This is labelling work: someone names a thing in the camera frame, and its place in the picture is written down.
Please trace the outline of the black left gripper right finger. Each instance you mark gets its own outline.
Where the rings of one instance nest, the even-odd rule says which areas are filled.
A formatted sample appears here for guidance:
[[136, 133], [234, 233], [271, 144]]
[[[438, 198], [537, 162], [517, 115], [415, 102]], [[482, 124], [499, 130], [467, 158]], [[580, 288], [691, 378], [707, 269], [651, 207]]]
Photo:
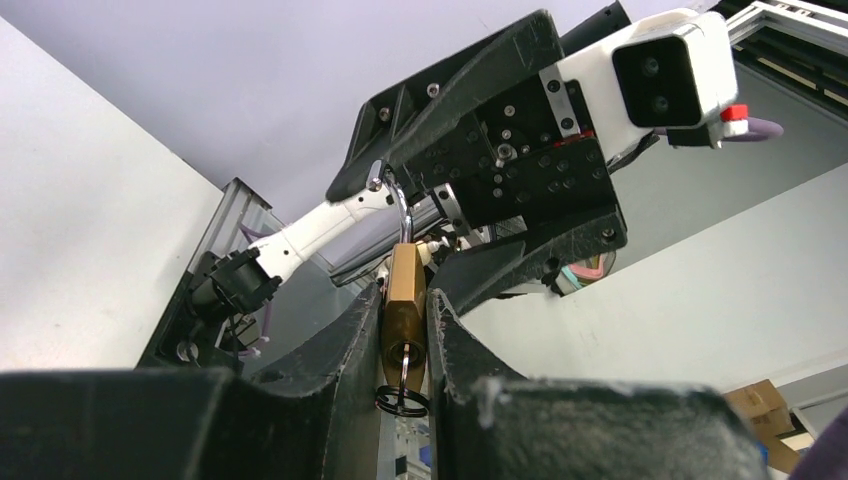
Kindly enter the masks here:
[[427, 297], [437, 479], [765, 479], [749, 427], [691, 384], [529, 379]]

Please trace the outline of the small brass padlock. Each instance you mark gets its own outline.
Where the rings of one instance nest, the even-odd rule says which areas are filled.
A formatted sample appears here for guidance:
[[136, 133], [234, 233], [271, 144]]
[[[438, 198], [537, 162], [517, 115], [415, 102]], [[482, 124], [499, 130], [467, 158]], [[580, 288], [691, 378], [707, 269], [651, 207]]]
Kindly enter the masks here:
[[421, 393], [426, 350], [426, 277], [413, 241], [411, 207], [395, 174], [382, 160], [369, 171], [367, 188], [384, 187], [399, 210], [399, 241], [392, 248], [384, 282], [380, 348], [385, 384], [376, 390], [376, 406], [397, 417], [423, 418], [429, 401]]

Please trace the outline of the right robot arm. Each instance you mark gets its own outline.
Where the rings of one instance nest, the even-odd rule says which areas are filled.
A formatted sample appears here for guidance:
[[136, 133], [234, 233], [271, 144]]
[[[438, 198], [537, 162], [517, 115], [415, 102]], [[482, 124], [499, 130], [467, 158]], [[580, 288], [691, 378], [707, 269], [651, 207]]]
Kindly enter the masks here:
[[368, 186], [368, 176], [392, 174], [410, 202], [445, 191], [468, 228], [562, 214], [576, 191], [558, 185], [553, 168], [594, 137], [595, 124], [580, 110], [576, 131], [566, 132], [548, 95], [577, 100], [578, 87], [541, 71], [629, 23], [613, 4], [559, 35], [539, 10], [376, 94], [360, 109], [324, 203], [220, 260], [202, 285], [212, 298], [197, 310], [214, 319], [256, 311], [325, 244], [389, 208], [387, 183]]

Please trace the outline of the cardboard box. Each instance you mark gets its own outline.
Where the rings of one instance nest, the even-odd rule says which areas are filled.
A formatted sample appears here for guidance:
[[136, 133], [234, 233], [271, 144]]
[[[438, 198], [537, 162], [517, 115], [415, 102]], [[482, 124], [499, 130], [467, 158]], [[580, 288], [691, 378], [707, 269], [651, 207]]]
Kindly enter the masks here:
[[789, 406], [769, 379], [749, 384], [723, 395], [724, 399], [751, 427], [767, 452], [769, 467], [791, 473], [801, 455], [782, 438], [796, 431]]

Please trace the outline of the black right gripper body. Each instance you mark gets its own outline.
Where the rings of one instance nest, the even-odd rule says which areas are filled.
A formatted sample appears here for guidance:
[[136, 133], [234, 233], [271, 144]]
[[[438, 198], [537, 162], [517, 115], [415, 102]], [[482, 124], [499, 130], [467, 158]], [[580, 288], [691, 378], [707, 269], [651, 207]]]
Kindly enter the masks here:
[[534, 228], [618, 206], [582, 82], [535, 75], [459, 116], [400, 171], [409, 199], [454, 199], [464, 225]]

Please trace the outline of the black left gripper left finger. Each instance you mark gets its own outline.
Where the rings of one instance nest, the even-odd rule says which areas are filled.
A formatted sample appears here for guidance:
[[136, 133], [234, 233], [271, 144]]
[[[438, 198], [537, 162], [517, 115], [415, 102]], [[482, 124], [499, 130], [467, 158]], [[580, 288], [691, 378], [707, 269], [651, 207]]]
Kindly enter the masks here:
[[224, 368], [1, 378], [5, 479], [373, 479], [382, 295], [252, 377]]

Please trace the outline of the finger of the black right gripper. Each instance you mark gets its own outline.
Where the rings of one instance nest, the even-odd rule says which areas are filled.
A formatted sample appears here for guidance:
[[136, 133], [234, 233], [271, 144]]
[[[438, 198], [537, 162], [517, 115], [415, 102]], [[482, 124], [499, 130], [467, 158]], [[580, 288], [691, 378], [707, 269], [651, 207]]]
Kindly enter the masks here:
[[623, 214], [610, 205], [453, 254], [429, 285], [428, 315], [441, 307], [464, 315], [506, 290], [626, 244]]
[[463, 117], [563, 58], [554, 18], [539, 9], [376, 94], [360, 107], [326, 200], [364, 189], [375, 160], [404, 169]]

